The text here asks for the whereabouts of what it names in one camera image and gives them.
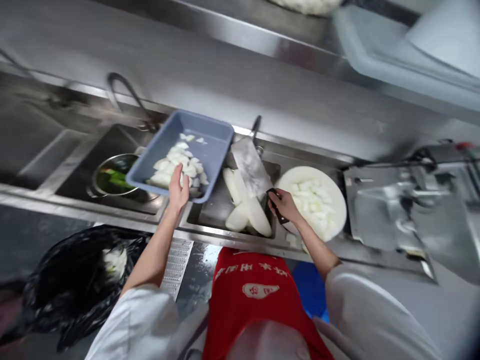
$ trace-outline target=metal pot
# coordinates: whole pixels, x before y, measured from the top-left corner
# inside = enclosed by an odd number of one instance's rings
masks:
[[[91,186],[86,187],[86,192],[91,198],[104,198],[106,196],[122,196],[130,199],[142,200],[142,202],[156,199],[159,195],[135,188],[126,188],[109,181],[101,181],[102,170],[112,169],[122,174],[129,172],[130,168],[139,158],[135,154],[115,155],[102,162],[95,170],[91,178]]]

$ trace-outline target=white chef coat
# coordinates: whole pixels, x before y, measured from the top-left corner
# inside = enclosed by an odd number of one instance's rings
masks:
[[[331,324],[313,321],[335,359],[441,358],[412,314],[364,274],[341,264],[328,274],[325,289]],[[130,289],[115,305],[86,360],[200,360],[208,310],[204,304],[179,322],[173,299],[157,286]],[[309,360],[310,355],[299,332],[264,320],[247,327],[226,358]]]

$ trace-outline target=white sleeve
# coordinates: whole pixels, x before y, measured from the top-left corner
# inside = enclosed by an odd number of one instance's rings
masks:
[[[155,328],[161,325],[161,332]],[[177,331],[179,317],[173,299],[147,284],[128,290],[117,302],[110,316],[93,341],[85,360],[134,359],[140,350],[142,358],[150,358],[148,342],[154,337],[157,357],[168,355],[169,343]]]
[[[441,358],[413,315],[363,274],[341,264],[330,272],[325,288],[328,316],[336,326],[329,331],[339,330],[341,334],[333,334],[333,340],[339,348],[347,348],[345,353],[354,349],[360,358],[370,359]]]

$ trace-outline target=gray plastic container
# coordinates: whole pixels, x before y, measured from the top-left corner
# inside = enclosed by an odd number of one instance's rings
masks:
[[[201,204],[209,199],[214,189],[234,136],[232,125],[211,117],[184,110],[170,115],[126,175],[126,182],[145,191],[168,196],[168,189],[148,185],[145,180],[155,173],[154,164],[165,158],[169,150],[180,141],[181,133],[195,136],[188,143],[188,151],[200,160],[209,182],[200,187],[200,197],[190,198],[193,203]],[[197,142],[199,138],[203,138],[207,144]]]

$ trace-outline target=black trash bag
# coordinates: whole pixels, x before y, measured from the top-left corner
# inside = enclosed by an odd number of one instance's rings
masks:
[[[62,352],[99,329],[151,235],[101,225],[53,246],[26,283],[22,322],[14,332],[57,332],[57,351]],[[113,249],[126,251],[123,274],[114,279],[111,269],[106,268],[103,252]]]

